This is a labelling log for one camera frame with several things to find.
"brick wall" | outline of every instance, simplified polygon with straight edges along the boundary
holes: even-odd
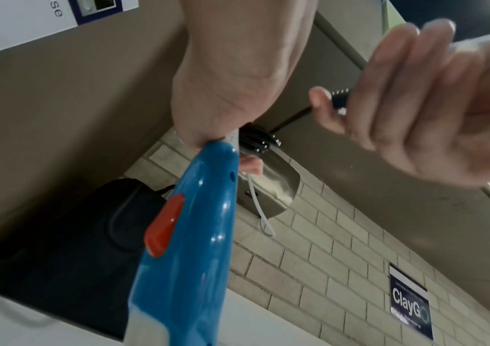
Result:
[[[430,292],[435,342],[490,346],[490,312],[286,154],[302,182],[269,239],[238,205],[229,289],[335,346],[428,346],[389,314],[389,263]],[[173,184],[191,154],[170,130],[126,176]]]

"forearm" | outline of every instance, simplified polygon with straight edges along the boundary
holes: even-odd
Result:
[[[173,118],[177,130],[194,126],[212,140],[273,104],[307,42],[317,1],[181,3],[190,41],[175,76]]]

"glue gun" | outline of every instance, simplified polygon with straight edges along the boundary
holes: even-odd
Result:
[[[230,271],[237,133],[207,144],[145,233],[125,346],[215,346]]]

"hand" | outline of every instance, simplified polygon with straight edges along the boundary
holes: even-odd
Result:
[[[490,182],[490,36],[452,44],[454,24],[393,28],[351,93],[346,116],[310,90],[314,118],[393,167],[466,187]]]
[[[190,34],[173,79],[171,110],[182,142],[198,152],[275,102],[309,37],[317,1],[181,0]],[[261,173],[257,157],[240,170]]]

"white cable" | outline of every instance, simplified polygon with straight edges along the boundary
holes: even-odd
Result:
[[[270,225],[270,223],[268,222],[268,218],[266,217],[266,215],[264,215],[264,212],[262,211],[262,208],[260,207],[260,204],[258,203],[258,200],[256,199],[255,186],[252,183],[252,178],[251,178],[250,174],[247,174],[247,180],[249,181],[249,190],[251,192],[252,201],[255,203],[256,209],[257,209],[257,211],[261,217],[260,230],[268,238],[275,238],[275,231],[273,230],[272,225]],[[264,221],[264,223],[266,224],[266,227],[268,228],[269,233],[266,232],[266,227],[262,227],[262,221]]]

